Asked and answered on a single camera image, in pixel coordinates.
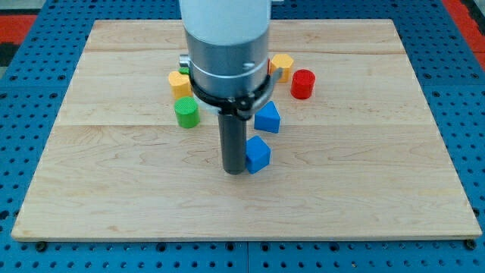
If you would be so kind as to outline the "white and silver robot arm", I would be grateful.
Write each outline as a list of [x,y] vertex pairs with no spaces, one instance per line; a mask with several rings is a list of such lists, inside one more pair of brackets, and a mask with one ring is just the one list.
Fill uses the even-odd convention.
[[246,168],[246,122],[271,97],[268,72],[269,0],[180,0],[196,98],[217,112],[223,168]]

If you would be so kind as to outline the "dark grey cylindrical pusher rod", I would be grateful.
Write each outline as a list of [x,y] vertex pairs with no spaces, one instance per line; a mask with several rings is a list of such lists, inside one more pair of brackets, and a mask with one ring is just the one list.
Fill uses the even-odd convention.
[[218,115],[223,168],[236,175],[246,169],[246,121],[233,115]]

